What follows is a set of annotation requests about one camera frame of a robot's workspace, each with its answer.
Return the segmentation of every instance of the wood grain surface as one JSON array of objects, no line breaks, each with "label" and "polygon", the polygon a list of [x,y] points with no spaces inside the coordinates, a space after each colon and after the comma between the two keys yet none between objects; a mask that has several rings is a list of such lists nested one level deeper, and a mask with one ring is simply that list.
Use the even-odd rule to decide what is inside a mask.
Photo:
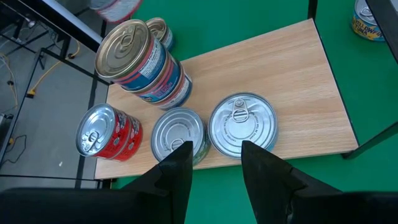
[{"label": "wood grain surface", "polygon": [[[266,98],[276,110],[279,138],[272,151],[283,158],[336,154],[355,149],[353,130],[341,101],[317,30],[311,19],[182,61],[193,91],[184,107],[207,123],[215,106],[233,93]],[[139,175],[157,161],[150,136],[164,111],[109,86],[107,102],[140,120],[144,138],[126,162],[98,159],[96,179]],[[194,169],[240,164],[213,146]]]}]

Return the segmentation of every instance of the red can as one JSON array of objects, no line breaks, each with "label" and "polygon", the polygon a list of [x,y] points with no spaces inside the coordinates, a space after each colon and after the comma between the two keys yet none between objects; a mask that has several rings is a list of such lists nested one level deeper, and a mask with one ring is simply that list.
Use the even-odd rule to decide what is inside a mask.
[{"label": "red can", "polygon": [[80,121],[76,147],[82,156],[126,161],[142,141],[140,122],[104,103],[92,107]]}]

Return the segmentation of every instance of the red label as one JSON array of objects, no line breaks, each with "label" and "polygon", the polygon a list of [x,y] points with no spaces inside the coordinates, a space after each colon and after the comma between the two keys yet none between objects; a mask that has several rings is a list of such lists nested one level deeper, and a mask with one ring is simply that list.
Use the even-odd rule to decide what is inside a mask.
[{"label": "red label", "polygon": [[132,124],[131,131],[129,132],[129,139],[122,151],[114,158],[114,160],[117,161],[126,161],[130,159],[137,152],[142,141],[141,123],[131,116],[129,118]]},{"label": "red label", "polygon": [[105,147],[95,156],[110,159],[114,157],[125,145],[130,132],[131,122],[122,111],[114,109],[115,125],[111,138]]}]

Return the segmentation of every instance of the can lid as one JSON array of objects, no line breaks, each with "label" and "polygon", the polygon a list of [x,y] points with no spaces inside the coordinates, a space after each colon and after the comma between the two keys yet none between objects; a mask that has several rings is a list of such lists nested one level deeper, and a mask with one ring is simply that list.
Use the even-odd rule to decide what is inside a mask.
[{"label": "can lid", "polygon": [[139,65],[150,42],[146,24],[138,19],[115,27],[102,41],[95,57],[95,69],[103,77],[117,78]]},{"label": "can lid", "polygon": [[106,104],[98,104],[88,110],[81,119],[76,132],[76,147],[82,156],[94,156],[111,138],[115,115],[113,108]]},{"label": "can lid", "polygon": [[162,41],[164,39],[164,37],[166,36],[167,33],[167,25],[166,22],[159,17],[153,18],[153,19],[149,19],[146,22],[149,30],[153,33],[153,35],[159,39],[160,41]]},{"label": "can lid", "polygon": [[356,0],[355,11],[356,11],[357,15],[362,20],[364,20],[372,25],[377,25],[376,21],[374,20],[373,15],[372,15],[372,12],[369,9],[368,4],[366,4],[365,0]]},{"label": "can lid", "polygon": [[242,141],[267,149],[277,134],[277,118],[271,104],[253,93],[237,93],[223,99],[210,116],[210,141],[221,153],[241,157]]},{"label": "can lid", "polygon": [[193,156],[203,142],[205,127],[199,115],[188,108],[174,108],[163,114],[154,126],[152,153],[158,161],[166,158],[185,141],[193,141]]}]

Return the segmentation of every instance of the tin can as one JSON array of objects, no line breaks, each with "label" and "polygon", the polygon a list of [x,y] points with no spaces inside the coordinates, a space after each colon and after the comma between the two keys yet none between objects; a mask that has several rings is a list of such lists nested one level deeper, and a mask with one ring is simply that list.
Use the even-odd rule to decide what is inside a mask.
[{"label": "tin can", "polygon": [[356,34],[373,41],[384,41],[379,26],[373,18],[372,12],[365,0],[356,0],[353,30]]},{"label": "tin can", "polygon": [[76,147],[82,156],[125,161],[142,141],[140,122],[103,103],[86,112],[76,132]]},{"label": "tin can", "polygon": [[189,98],[192,92],[192,79],[185,72],[181,63],[178,62],[180,67],[180,81],[174,88],[173,92],[166,97],[164,100],[154,103],[158,108],[162,110],[169,110],[182,106]]},{"label": "tin can", "polygon": [[155,123],[150,146],[160,162],[185,141],[193,142],[193,165],[198,164],[210,148],[206,125],[193,110],[174,108]]},{"label": "tin can", "polygon": [[216,106],[208,132],[212,145],[220,153],[240,159],[244,140],[271,151],[277,141],[278,122],[266,99],[254,93],[236,93]]},{"label": "tin can", "polygon": [[157,78],[145,88],[137,91],[124,90],[137,95],[148,103],[155,103],[168,97],[180,79],[180,67],[170,53],[166,53],[166,62]]},{"label": "tin can", "polygon": [[146,22],[149,30],[155,35],[157,39],[171,51],[174,46],[173,32],[170,30],[166,22],[159,17],[150,19]]},{"label": "tin can", "polygon": [[108,22],[122,22],[128,19],[142,0],[91,0],[90,8]]},{"label": "tin can", "polygon": [[99,75],[110,78],[128,90],[140,90],[161,72],[166,50],[137,19],[115,27],[102,41],[95,58]]}]

